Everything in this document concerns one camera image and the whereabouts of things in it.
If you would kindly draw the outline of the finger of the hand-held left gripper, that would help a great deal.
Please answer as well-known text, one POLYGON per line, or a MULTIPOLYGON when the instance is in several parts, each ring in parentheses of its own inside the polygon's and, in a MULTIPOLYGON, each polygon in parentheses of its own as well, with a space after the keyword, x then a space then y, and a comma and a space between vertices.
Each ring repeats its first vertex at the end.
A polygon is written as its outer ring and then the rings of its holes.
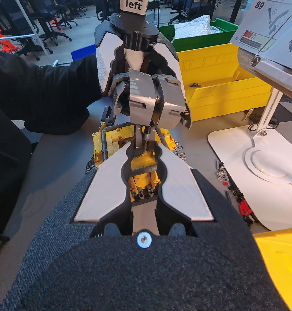
POLYGON ((154 45, 153 49, 164 58, 167 67, 175 73, 175 77, 180 81, 183 97, 186 98, 179 61, 164 43, 157 43, 154 45))
POLYGON ((98 81, 102 95, 108 94, 117 62, 123 56, 123 40, 116 34, 105 33, 96 49, 98 81))

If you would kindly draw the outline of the building instruction booklet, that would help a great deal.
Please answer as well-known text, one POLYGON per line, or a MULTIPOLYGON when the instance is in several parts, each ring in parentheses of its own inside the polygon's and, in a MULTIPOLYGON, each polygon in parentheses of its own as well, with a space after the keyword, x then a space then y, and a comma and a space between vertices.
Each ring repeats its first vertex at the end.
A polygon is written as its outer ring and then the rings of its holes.
POLYGON ((230 43, 253 54, 265 52, 275 42, 275 34, 292 15, 292 0, 256 0, 230 40, 230 43))

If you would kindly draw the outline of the scattered small building pieces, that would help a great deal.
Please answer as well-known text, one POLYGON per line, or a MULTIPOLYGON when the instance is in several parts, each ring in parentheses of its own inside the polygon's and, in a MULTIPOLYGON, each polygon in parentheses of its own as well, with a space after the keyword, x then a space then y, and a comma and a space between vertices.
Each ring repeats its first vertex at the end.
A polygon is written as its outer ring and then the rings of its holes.
POLYGON ((244 194, 241 192, 239 187, 233 181, 231 175, 228 173, 224 163, 217 159, 215 161, 215 168, 217 170, 216 176, 218 181, 220 181, 228 188, 228 190, 225 191, 226 198, 230 201, 230 203, 232 203, 230 195, 233 195, 236 198, 239 212, 247 225, 251 226, 254 222, 260 223, 249 204, 245 200, 244 194))

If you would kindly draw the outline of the blue plastic bin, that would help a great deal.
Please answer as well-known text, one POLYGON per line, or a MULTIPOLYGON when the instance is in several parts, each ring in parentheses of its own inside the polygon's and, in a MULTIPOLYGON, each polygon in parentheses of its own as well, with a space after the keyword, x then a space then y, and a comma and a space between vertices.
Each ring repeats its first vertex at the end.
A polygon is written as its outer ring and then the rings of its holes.
POLYGON ((83 59, 88 55, 95 55, 96 54, 96 45, 88 45, 83 48, 74 50, 71 52, 71 57, 73 61, 83 59))

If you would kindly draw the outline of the yellow plastic bin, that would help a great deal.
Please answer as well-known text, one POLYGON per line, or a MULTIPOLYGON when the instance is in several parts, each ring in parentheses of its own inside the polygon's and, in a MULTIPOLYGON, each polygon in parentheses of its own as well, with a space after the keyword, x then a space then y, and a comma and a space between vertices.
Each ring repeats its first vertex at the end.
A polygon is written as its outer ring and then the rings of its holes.
POLYGON ((224 44, 178 52, 192 121, 266 106, 271 86, 238 63, 238 47, 224 44), (199 83, 201 88, 189 85, 199 83))
POLYGON ((292 228, 253 236, 273 283, 292 310, 292 228))

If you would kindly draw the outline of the clear bubble wrap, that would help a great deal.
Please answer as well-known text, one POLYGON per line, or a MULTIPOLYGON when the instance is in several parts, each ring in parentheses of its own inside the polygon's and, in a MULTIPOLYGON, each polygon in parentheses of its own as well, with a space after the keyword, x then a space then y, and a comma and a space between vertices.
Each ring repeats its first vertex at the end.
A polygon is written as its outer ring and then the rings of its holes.
POLYGON ((222 33, 223 31, 210 25, 210 15, 203 15, 192 21, 175 24, 175 39, 222 33))

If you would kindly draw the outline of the yellow tracked toy robot body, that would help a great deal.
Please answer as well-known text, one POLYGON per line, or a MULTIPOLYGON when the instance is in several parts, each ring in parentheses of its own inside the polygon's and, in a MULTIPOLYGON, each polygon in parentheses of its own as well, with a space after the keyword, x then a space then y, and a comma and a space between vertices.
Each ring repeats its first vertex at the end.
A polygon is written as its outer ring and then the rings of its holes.
MULTIPOLYGON (((112 156, 134 138, 134 125, 130 122, 112 125, 108 123, 110 114, 111 108, 106 106, 102 115, 100 129, 92 134, 94 154, 86 165, 86 174, 93 169, 97 169, 104 162, 104 154, 107 154, 107 157, 112 156)), ((172 138, 169 130, 156 129, 155 142, 165 142, 168 149, 182 161, 187 162, 184 148, 172 138)), ((144 151, 142 155, 132 160, 133 176, 128 181, 132 206, 157 199, 160 180, 156 173, 156 167, 157 162, 154 152, 144 151)))

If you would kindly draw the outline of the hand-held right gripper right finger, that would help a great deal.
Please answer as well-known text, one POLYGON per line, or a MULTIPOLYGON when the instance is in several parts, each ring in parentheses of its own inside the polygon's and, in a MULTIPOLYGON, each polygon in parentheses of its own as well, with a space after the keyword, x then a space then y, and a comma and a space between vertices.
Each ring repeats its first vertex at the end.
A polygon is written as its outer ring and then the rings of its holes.
POLYGON ((193 175, 192 167, 162 143, 155 148, 159 197, 163 204, 192 221, 213 221, 214 217, 193 175))

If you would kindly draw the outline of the grey toy robot head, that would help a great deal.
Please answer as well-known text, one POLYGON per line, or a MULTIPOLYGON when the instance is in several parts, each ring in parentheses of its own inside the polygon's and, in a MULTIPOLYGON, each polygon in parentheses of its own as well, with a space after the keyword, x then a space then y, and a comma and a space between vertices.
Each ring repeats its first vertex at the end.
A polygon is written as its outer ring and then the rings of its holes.
POLYGON ((129 69, 113 76, 110 119, 120 113, 136 125, 174 129, 178 123, 190 129, 190 109, 183 97, 181 82, 166 74, 153 76, 129 69))

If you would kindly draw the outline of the orange traffic cone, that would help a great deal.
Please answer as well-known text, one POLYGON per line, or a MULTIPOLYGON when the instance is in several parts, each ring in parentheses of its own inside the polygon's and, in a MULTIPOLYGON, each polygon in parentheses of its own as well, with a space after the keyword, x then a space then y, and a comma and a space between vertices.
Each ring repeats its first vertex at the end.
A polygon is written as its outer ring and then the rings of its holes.
POLYGON ((1 51, 7 52, 7 53, 14 53, 17 52, 20 48, 13 45, 9 40, 0 40, 0 44, 2 45, 1 51))

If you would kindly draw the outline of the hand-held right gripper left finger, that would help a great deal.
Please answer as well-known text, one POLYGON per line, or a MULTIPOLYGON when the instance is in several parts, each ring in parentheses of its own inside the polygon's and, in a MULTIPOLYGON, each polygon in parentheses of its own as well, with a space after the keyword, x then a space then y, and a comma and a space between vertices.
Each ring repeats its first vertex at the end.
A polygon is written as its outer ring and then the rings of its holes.
POLYGON ((134 143, 127 142, 97 169, 75 215, 75 222, 124 223, 131 213, 128 179, 134 143))

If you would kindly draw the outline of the white book stand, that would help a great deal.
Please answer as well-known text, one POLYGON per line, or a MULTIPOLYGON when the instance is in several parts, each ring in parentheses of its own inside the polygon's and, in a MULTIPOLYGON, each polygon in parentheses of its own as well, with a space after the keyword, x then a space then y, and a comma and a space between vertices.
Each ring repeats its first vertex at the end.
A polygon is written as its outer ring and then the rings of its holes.
POLYGON ((292 144, 268 122, 283 95, 292 98, 292 69, 238 50, 243 69, 271 83, 271 95, 257 130, 248 126, 215 131, 208 142, 224 162, 260 223, 271 231, 292 228, 292 144))

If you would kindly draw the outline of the green plastic bin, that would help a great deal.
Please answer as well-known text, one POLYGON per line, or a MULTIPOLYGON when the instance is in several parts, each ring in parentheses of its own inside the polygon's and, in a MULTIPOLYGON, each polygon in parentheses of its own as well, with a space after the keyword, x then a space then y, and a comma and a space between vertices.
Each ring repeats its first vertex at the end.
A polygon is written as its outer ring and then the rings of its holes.
MULTIPOLYGON (((175 35, 174 25, 164 25, 160 26, 159 28, 160 32, 171 42, 175 35)), ((223 32, 175 39, 172 44, 175 47, 176 52, 227 44, 238 29, 238 25, 222 20, 220 18, 216 18, 215 21, 210 21, 210 25, 215 26, 223 32)))

